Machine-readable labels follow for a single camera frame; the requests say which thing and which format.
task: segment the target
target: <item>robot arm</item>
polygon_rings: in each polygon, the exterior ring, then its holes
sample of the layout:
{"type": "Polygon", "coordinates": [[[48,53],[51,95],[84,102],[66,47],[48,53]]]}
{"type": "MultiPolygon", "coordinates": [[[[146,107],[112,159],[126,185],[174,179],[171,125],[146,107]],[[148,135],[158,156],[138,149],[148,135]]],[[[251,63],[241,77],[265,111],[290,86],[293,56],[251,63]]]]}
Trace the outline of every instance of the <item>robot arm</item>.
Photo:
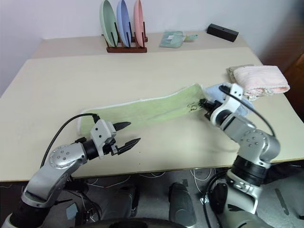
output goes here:
{"type": "MultiPolygon", "coordinates": [[[[242,88],[237,84],[222,89],[236,97],[243,94],[242,88]]],[[[271,160],[280,151],[278,140],[234,113],[239,102],[233,97],[226,96],[223,104],[202,99],[200,106],[207,110],[205,116],[210,122],[240,146],[238,156],[226,174],[227,184],[218,184],[210,195],[213,211],[225,228],[269,228],[255,212],[262,192],[260,186],[271,166],[271,160]]]]}
{"type": "Polygon", "coordinates": [[[48,161],[28,182],[15,212],[6,218],[3,228],[41,227],[50,208],[65,187],[69,176],[88,160],[104,155],[121,154],[131,149],[140,139],[134,139],[118,148],[114,137],[116,131],[130,125],[96,120],[91,130],[91,139],[83,139],[71,145],[54,149],[48,161]]]}

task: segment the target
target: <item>light green towel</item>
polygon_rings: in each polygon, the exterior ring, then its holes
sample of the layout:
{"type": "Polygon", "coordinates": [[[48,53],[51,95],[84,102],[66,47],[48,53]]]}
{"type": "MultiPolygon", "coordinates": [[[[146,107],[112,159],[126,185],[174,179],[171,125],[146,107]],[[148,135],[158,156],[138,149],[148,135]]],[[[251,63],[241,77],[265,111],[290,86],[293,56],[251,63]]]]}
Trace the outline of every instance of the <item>light green towel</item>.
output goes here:
{"type": "MultiPolygon", "coordinates": [[[[92,108],[82,113],[97,113],[100,118],[112,123],[131,122],[132,124],[128,126],[128,129],[131,129],[166,121],[199,110],[199,100],[204,97],[201,86],[193,84],[169,96],[92,108]]],[[[80,135],[89,136],[93,124],[91,118],[80,118],[78,122],[80,135]]]]}

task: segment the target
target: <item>table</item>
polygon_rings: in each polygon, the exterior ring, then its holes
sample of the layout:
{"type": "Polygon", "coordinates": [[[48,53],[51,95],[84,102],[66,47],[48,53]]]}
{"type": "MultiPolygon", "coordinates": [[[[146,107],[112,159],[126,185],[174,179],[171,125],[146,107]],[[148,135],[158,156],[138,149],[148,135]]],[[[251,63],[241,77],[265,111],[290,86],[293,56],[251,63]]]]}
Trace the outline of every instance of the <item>table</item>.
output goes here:
{"type": "MultiPolygon", "coordinates": [[[[220,44],[225,41],[214,38],[220,44]]],[[[72,56],[59,45],[61,57],[56,57],[54,50],[51,56],[38,50],[0,98],[0,181],[29,180],[58,128],[83,109],[169,95],[193,83],[211,86],[228,81],[227,67],[260,64],[241,41],[239,36],[235,44],[225,41],[224,48],[211,45],[212,49],[203,46],[196,50],[150,52],[153,48],[148,47],[145,54],[91,55],[74,50],[77,55],[72,56]]],[[[254,105],[270,121],[281,143],[281,152],[274,161],[302,159],[304,124],[286,97],[262,97],[254,105]]],[[[74,176],[231,165],[238,145],[203,114],[195,112],[144,129],[125,128],[117,134],[119,146],[142,138],[131,151],[89,161],[74,176]]],[[[269,132],[254,114],[248,117],[258,128],[269,132]]],[[[77,138],[76,122],[70,123],[54,147],[77,138]]]]}

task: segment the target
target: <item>pink towel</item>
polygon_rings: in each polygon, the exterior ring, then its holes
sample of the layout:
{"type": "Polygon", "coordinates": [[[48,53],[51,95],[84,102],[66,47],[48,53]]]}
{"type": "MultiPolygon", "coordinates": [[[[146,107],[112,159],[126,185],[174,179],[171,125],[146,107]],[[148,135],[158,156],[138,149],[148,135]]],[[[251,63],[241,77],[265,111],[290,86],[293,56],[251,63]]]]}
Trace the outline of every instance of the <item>pink towel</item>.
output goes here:
{"type": "Polygon", "coordinates": [[[256,97],[285,93],[288,82],[277,66],[245,66],[233,71],[236,82],[243,87],[244,95],[256,97]]]}

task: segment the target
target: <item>black rectangular object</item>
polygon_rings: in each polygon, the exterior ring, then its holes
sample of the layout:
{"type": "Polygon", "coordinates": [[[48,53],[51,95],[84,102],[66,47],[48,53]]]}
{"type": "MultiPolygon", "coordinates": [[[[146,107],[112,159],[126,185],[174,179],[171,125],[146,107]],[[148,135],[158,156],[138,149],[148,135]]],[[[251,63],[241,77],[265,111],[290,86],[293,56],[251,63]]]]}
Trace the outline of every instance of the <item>black rectangular object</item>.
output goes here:
{"type": "Polygon", "coordinates": [[[231,42],[234,42],[238,36],[238,32],[214,24],[209,25],[207,33],[231,42]]]}

